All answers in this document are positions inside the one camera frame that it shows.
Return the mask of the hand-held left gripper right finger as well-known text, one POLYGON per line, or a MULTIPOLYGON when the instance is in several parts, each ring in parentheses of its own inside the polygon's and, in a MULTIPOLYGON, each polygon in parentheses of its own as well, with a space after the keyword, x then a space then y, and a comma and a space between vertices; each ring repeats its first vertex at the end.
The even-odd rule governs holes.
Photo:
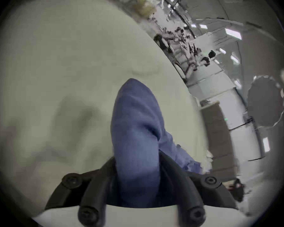
POLYGON ((159 207, 176 205, 179 226, 201 226, 206 219, 204 206, 238 209, 219 178, 184 171, 162 151, 159 163, 159 207))

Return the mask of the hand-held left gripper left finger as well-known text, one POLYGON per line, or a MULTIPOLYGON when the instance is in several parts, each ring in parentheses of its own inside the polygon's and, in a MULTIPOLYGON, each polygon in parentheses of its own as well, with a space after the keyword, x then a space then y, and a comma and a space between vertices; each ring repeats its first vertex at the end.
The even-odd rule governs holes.
POLYGON ((83 174, 68 173, 53 191, 45 210, 79 206, 77 217, 83 226, 104 226, 107 200, 116 177, 114 157, 100 169, 83 174))

